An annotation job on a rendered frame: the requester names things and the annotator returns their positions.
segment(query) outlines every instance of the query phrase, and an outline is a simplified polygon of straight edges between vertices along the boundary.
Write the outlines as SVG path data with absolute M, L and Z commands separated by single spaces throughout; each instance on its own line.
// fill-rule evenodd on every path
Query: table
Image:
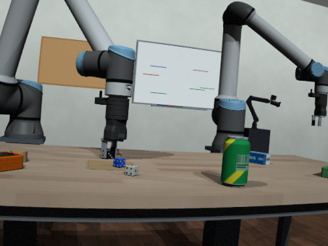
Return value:
M 0 143 L 11 149 L 27 150 L 29 160 L 0 172 L 4 245 L 36 244 L 37 221 L 205 221 L 203 245 L 237 245 L 240 220 L 259 217 L 279 217 L 276 245 L 287 245 L 293 215 L 328 213 L 327 163 L 304 157 L 251 163 L 247 185 L 231 188 L 221 184 L 219 153 L 118 150 L 139 166 L 126 176 L 87 169 L 100 148 Z

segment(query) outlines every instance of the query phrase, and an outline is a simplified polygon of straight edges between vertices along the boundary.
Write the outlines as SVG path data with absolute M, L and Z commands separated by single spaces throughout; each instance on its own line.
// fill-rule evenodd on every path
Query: white die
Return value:
M 128 175 L 128 176 L 138 175 L 138 166 L 137 165 L 126 165 L 125 175 Z

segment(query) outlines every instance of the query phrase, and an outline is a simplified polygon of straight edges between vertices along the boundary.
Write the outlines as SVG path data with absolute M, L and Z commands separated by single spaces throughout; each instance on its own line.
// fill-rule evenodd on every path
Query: wooden tabletop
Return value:
M 90 170 L 99 148 L 0 143 L 0 151 L 27 150 L 28 162 L 0 172 L 0 206 L 94 209 L 170 209 L 328 203 L 326 162 L 271 155 L 250 163 L 244 188 L 223 186 L 222 154 L 118 150 L 138 176 Z

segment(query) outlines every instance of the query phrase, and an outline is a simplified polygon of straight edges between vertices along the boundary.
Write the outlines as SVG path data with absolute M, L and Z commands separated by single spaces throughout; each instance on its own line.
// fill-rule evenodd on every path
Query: green block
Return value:
M 328 166 L 327 167 L 322 167 L 321 176 L 323 178 L 328 178 Z

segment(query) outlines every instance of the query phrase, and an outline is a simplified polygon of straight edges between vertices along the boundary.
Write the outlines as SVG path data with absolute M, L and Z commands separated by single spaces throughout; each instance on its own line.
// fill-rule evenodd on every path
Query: soda can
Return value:
M 247 183 L 249 153 L 248 137 L 229 135 L 223 145 L 221 182 L 229 187 L 243 187 Z

